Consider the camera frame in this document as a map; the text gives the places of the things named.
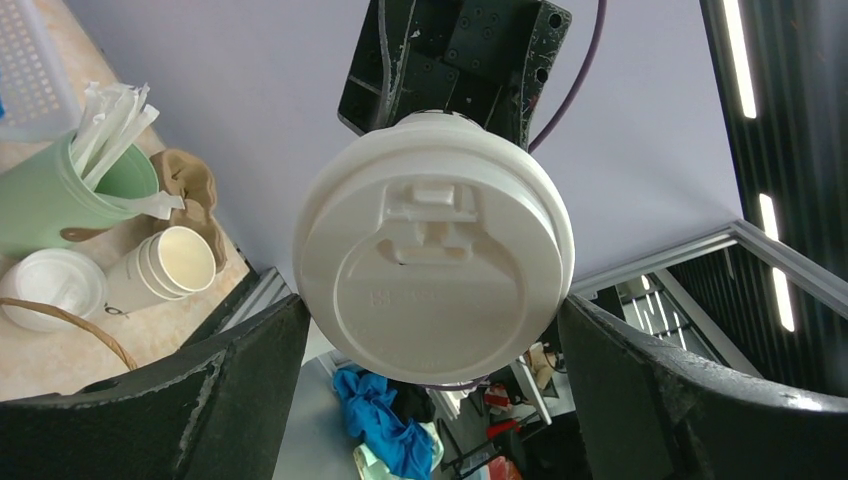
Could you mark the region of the brown paper bag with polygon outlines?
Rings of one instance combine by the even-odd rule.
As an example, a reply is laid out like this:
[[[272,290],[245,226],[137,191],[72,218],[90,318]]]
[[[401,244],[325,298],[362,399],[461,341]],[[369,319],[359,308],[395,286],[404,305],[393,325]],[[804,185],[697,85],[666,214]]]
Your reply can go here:
[[[8,297],[1,298],[1,305],[21,308],[31,312],[44,314],[52,318],[61,320],[70,325],[73,325],[97,338],[104,346],[106,346],[121,360],[121,362],[127,367],[129,371],[133,371],[138,368],[138,363],[133,358],[133,356],[113,336],[102,330],[97,325],[79,316],[71,314],[70,312],[67,312],[53,305]]]

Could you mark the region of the white cup lid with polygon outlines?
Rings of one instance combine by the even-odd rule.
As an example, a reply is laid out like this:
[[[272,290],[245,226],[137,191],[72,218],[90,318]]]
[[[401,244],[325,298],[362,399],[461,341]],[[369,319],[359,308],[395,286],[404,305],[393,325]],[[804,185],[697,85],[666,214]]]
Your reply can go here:
[[[561,194],[524,149],[454,112],[367,133],[317,175],[292,247],[324,337],[408,383],[472,381],[519,357],[572,283]]]

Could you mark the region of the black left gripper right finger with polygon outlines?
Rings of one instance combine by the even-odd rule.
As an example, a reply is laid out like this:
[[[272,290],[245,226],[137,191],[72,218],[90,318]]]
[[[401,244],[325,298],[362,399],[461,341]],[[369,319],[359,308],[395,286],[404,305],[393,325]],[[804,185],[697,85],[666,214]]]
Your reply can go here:
[[[557,315],[597,479],[843,479],[847,401],[756,378],[572,296]]]

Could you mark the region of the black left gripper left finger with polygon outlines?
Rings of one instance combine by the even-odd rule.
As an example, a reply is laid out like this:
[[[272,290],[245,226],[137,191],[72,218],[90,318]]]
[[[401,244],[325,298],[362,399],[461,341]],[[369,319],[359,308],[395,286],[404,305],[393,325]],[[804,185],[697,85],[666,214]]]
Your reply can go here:
[[[72,395],[1,405],[5,479],[269,479],[309,330],[290,295]]]

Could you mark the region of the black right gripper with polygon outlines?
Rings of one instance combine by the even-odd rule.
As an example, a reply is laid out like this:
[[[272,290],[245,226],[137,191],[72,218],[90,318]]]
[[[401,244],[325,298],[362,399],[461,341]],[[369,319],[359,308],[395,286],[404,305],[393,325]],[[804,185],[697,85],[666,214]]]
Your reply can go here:
[[[338,106],[358,135],[458,113],[521,148],[571,26],[550,1],[372,0]]]

